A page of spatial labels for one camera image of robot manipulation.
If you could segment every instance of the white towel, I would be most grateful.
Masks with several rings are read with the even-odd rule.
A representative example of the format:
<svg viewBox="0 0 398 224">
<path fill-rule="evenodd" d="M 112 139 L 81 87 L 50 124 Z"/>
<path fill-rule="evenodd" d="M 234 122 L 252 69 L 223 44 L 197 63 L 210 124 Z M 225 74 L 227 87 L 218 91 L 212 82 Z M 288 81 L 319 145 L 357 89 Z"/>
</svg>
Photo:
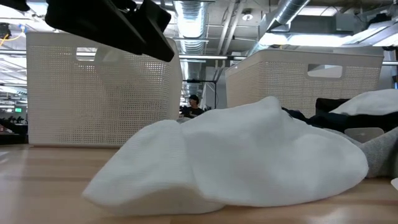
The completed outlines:
<svg viewBox="0 0 398 224">
<path fill-rule="evenodd" d="M 268 97 L 143 128 L 83 196 L 120 215 L 204 213 L 227 204 L 319 200 L 354 187 L 367 172 L 358 147 L 291 118 Z"/>
<path fill-rule="evenodd" d="M 346 115 L 386 115 L 398 112 L 398 90 L 378 90 L 359 94 L 331 113 Z"/>
</svg>

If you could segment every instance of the wooden tabletop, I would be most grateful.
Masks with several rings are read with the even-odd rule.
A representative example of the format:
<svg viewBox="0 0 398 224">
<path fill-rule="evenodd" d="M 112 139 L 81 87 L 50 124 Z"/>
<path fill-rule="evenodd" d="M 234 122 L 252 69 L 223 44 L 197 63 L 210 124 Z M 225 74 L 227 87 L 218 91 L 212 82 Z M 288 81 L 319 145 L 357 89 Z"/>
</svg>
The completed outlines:
<svg viewBox="0 0 398 224">
<path fill-rule="evenodd" d="M 341 195 L 287 207 L 226 207 L 203 215 L 115 217 L 80 197 L 115 152 L 0 147 L 0 223 L 398 223 L 398 191 L 386 179 L 364 180 Z"/>
</svg>

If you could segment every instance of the ceiling duct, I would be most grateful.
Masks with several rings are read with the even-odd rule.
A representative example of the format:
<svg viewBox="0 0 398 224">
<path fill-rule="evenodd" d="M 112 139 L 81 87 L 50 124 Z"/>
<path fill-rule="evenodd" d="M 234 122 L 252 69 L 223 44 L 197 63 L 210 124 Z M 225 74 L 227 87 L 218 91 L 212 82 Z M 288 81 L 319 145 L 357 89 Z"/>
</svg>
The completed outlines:
<svg viewBox="0 0 398 224">
<path fill-rule="evenodd" d="M 280 0 L 278 8 L 262 18 L 259 26 L 259 41 L 264 34 L 279 26 L 289 26 L 299 12 L 310 2 L 310 0 Z M 258 43 L 249 51 L 251 55 L 263 47 Z"/>
<path fill-rule="evenodd" d="M 197 39 L 205 37 L 207 2 L 200 1 L 175 1 L 175 10 L 177 13 L 177 26 L 180 37 L 184 39 L 180 41 L 181 51 L 183 54 L 201 55 L 205 50 L 205 42 Z M 200 79 L 201 63 L 181 62 L 184 79 Z M 186 94 L 196 94 L 192 90 L 195 86 L 187 84 Z"/>
</svg>

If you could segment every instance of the desk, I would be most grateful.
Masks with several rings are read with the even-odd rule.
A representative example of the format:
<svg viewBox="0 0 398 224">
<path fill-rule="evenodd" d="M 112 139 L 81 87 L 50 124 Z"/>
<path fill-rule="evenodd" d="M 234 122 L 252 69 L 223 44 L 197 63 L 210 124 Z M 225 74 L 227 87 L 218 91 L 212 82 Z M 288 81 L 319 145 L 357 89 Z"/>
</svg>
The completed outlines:
<svg viewBox="0 0 398 224">
<path fill-rule="evenodd" d="M 347 192 L 275 208 L 226 207 L 203 215 L 114 217 L 80 197 L 115 149 L 0 147 L 1 224 L 398 223 L 398 191 L 364 180 Z"/>
</svg>

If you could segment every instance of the exposed ceiling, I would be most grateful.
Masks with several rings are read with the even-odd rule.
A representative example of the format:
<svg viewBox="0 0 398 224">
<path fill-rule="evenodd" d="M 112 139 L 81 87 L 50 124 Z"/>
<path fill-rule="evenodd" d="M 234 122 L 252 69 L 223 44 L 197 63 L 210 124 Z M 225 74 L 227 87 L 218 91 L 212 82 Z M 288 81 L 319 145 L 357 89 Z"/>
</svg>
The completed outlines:
<svg viewBox="0 0 398 224">
<path fill-rule="evenodd" d="M 227 14 L 230 0 L 215 0 L 209 1 L 206 22 L 206 36 L 208 40 L 206 43 L 204 54 L 215 54 L 220 41 L 220 36 L 223 30 L 223 21 L 225 14 Z M 300 11 L 300 15 L 311 16 L 333 16 L 339 12 L 354 13 L 364 12 L 383 5 L 391 4 L 392 1 L 380 0 L 340 0 L 340 1 L 326 1 L 326 0 L 312 0 L 310 3 Z M 252 19 L 245 21 L 242 14 L 235 15 L 239 17 L 236 30 L 234 31 L 234 39 L 231 41 L 227 54 L 232 52 L 245 52 L 251 49 L 258 38 L 257 27 L 261 19 L 266 13 L 269 13 L 277 8 L 278 0 L 242 0 L 243 8 L 251 9 Z M 5 6 L 0 6 L 0 22 L 10 23 L 10 30 L 12 32 L 13 41 L 5 41 L 2 43 L 0 50 L 25 50 L 25 32 L 58 32 L 49 27 L 44 21 L 43 16 L 47 11 L 47 4 L 45 0 L 28 0 L 28 5 L 32 9 L 28 13 L 15 11 Z M 167 37 L 180 38 L 178 30 L 177 19 L 173 13 L 173 19 L 170 21 L 164 34 Z M 1 55 L 0 54 L 0 83 L 5 85 L 24 85 L 26 84 L 26 59 L 21 56 Z M 183 90 L 186 94 L 193 93 L 200 89 L 197 85 L 185 85 Z M 24 96 L 26 89 L 24 86 L 0 86 L 0 104 L 4 103 L 4 97 L 16 94 Z"/>
</svg>

